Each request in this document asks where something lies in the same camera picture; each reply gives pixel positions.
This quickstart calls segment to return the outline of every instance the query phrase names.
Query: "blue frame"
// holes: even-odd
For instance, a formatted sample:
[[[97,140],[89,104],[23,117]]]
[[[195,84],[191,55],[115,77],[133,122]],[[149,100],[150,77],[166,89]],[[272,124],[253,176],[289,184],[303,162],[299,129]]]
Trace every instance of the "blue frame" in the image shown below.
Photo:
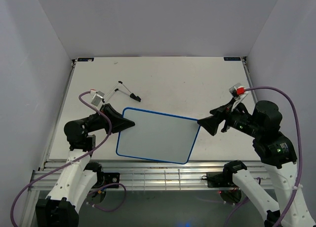
[[[123,117],[124,117],[124,113],[125,113],[126,110],[137,110],[137,111],[142,111],[142,112],[147,112],[147,113],[152,113],[152,114],[160,114],[160,115],[165,115],[165,116],[170,116],[170,117],[178,117],[178,118],[183,118],[183,119],[188,119],[188,120],[197,121],[196,118],[177,116],[177,115],[173,115],[173,114],[160,113],[160,112],[155,112],[155,111],[150,111],[150,110],[142,110],[142,109],[137,109],[137,108],[132,108],[132,107],[126,107],[126,108],[123,110],[123,113],[122,113],[122,116],[123,116]],[[120,133],[121,133],[121,132],[119,132],[119,134],[118,134],[118,143],[117,143],[117,148],[116,148],[116,150],[115,150],[115,153],[116,153],[118,156],[124,156],[124,157],[136,158],[136,159],[145,159],[145,160],[150,160],[150,161],[159,161],[159,162],[174,163],[174,164],[186,164],[186,163],[188,163],[188,161],[189,161],[189,159],[190,159],[190,156],[191,156],[191,153],[192,153],[194,144],[196,143],[196,140],[197,140],[197,137],[198,137],[198,133],[199,133],[199,129],[200,129],[200,128],[201,128],[201,126],[199,126],[198,129],[197,129],[197,134],[196,134],[196,137],[194,138],[194,141],[193,141],[193,144],[192,144],[192,148],[191,148],[190,153],[189,153],[189,157],[188,157],[187,161],[184,162],[184,163],[171,162],[171,161],[165,161],[165,160],[157,160],[157,159],[148,159],[148,158],[141,158],[141,157],[134,157],[134,156],[128,156],[128,155],[119,154],[119,153],[118,153],[118,148],[119,148],[119,138],[120,138]]]

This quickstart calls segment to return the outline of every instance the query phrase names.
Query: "blue-edged board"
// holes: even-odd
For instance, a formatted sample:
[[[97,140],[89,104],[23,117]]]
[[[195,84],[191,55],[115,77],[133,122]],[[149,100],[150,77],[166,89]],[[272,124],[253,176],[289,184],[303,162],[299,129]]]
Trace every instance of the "blue-edged board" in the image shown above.
[[[197,119],[130,107],[122,114],[135,126],[119,133],[117,155],[177,164],[189,161],[200,128]]]

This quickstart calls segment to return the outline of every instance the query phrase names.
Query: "black sticker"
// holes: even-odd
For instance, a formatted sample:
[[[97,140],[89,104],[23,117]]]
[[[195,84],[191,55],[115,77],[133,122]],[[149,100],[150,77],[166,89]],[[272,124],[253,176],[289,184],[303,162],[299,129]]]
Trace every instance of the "black sticker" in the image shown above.
[[[94,58],[78,58],[78,62],[93,62]]]
[[[224,57],[224,61],[241,61],[239,57]]]

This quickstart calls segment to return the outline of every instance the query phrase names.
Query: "white wall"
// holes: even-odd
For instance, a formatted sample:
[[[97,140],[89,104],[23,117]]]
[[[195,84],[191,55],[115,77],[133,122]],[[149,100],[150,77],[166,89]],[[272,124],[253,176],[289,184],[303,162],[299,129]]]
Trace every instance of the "white wall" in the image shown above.
[[[38,0],[0,0],[0,226],[40,164],[70,68]]]
[[[316,218],[316,0],[278,0],[250,51],[249,69],[254,85],[282,89],[298,110],[303,145],[303,192]],[[293,113],[276,92],[260,91],[259,99],[276,102],[283,114],[281,129],[296,142]]]
[[[39,0],[70,58],[245,56],[277,0]]]

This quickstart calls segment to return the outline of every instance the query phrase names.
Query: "gray floor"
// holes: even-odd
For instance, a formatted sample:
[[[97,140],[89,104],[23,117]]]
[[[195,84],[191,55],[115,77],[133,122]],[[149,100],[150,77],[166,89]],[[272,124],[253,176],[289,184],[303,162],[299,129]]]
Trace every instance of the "gray floor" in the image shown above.
[[[122,195],[109,191],[100,205],[113,208]],[[222,227],[233,207],[200,201],[197,197],[221,200],[217,191],[129,191],[124,205],[112,213],[84,204],[79,213],[79,227]],[[36,226],[34,218],[32,227]],[[263,221],[249,202],[234,213],[227,226],[262,227]]]

